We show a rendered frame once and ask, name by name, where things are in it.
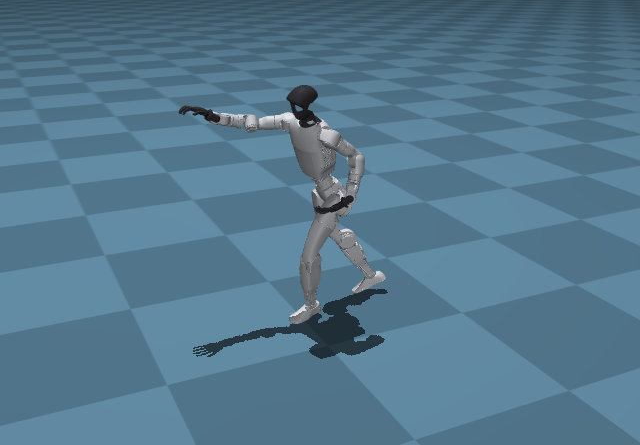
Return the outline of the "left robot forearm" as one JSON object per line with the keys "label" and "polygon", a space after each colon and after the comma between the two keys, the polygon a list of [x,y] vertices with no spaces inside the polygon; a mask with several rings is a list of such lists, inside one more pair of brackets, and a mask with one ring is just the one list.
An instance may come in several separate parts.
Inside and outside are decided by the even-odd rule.
{"label": "left robot forearm", "polygon": [[[346,185],[346,195],[345,197],[351,195],[354,198],[354,201],[348,205],[352,205],[356,201],[356,194],[359,190],[360,180],[363,177],[365,169],[365,159],[362,155],[357,155],[355,159],[355,168],[351,168],[349,170],[349,177]],[[344,197],[344,198],[345,198]]]}

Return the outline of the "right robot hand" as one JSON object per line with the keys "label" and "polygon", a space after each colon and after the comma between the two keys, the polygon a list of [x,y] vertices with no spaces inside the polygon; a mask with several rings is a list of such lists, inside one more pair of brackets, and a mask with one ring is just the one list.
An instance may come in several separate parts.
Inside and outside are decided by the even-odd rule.
{"label": "right robot hand", "polygon": [[215,123],[220,121],[220,117],[218,115],[214,114],[211,109],[206,110],[206,109],[201,108],[201,107],[183,106],[182,108],[180,108],[179,114],[181,114],[183,112],[182,115],[184,115],[188,111],[193,111],[194,112],[193,113],[194,116],[197,115],[197,114],[205,116],[204,118],[207,121],[213,121]]}

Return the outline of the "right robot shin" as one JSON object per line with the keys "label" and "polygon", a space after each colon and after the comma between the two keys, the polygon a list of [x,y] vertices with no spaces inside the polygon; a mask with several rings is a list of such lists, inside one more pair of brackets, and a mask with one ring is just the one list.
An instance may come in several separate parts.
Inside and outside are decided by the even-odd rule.
{"label": "right robot shin", "polygon": [[[343,230],[343,229],[342,229]],[[365,252],[362,250],[362,247],[359,245],[357,239],[354,243],[354,245],[350,248],[344,248],[341,245],[339,245],[337,242],[336,244],[339,246],[339,248],[343,251],[343,253],[347,256],[347,258],[363,273],[366,275],[366,277],[368,279],[370,279],[371,276],[374,277],[373,271],[370,268],[369,264],[366,261],[366,254]],[[369,276],[369,277],[368,277]],[[372,277],[371,277],[372,278]]]}

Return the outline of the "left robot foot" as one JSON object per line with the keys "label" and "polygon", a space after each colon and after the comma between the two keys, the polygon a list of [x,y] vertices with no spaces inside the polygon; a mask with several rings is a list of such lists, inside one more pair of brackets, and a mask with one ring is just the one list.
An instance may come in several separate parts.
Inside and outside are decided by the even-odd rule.
{"label": "left robot foot", "polygon": [[316,305],[314,308],[309,309],[309,305],[303,305],[298,311],[294,312],[290,315],[289,321],[293,324],[300,324],[306,320],[308,320],[311,316],[319,313],[321,311],[321,305],[316,300]]}

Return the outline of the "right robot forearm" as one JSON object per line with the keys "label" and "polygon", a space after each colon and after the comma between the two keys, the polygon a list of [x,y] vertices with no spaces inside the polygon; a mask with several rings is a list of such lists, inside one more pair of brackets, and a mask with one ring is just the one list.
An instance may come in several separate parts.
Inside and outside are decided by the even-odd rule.
{"label": "right robot forearm", "polygon": [[222,126],[232,126],[232,127],[235,127],[235,128],[242,128],[242,126],[243,126],[243,124],[245,122],[244,117],[248,116],[248,115],[242,115],[242,114],[234,115],[234,114],[229,114],[229,113],[221,113],[221,114],[219,114],[219,113],[214,112],[214,111],[213,111],[213,113],[220,117],[220,121],[217,122],[217,123],[215,123],[213,121],[209,121],[210,123],[215,124],[215,125],[220,124]]}

